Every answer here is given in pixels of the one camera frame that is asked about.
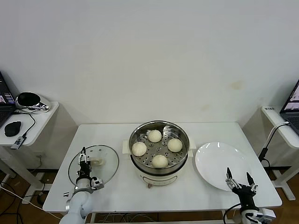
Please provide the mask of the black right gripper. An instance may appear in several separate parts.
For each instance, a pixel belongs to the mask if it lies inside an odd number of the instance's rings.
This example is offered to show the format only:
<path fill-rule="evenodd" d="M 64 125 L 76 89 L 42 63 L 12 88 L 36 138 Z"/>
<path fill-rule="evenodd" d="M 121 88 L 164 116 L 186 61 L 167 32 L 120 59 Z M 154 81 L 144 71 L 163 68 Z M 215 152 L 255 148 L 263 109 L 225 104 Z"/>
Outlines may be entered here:
<path fill-rule="evenodd" d="M 256 189 L 258 185 L 255 184 L 254 179 L 247 172 L 246 173 L 249 186 L 240 185 L 232 177 L 232 173 L 227 167 L 226 183 L 228 187 L 233 190 L 233 193 L 237 194 L 240 200 L 241 209 L 258 209 L 254 203 L 253 197 L 256 195 Z"/>

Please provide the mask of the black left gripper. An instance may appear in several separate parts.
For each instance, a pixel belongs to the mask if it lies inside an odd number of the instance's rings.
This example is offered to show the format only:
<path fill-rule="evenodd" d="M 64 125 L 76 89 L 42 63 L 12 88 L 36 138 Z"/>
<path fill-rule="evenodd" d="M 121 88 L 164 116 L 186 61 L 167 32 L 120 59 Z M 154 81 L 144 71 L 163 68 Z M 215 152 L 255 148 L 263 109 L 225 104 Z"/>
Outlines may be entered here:
<path fill-rule="evenodd" d="M 91 179 L 90 172 L 91 172 L 91 159 L 92 157 L 86 155 L 85 147 L 79 153 L 79 164 L 80 170 L 77 172 L 78 180 L 80 179 Z"/>

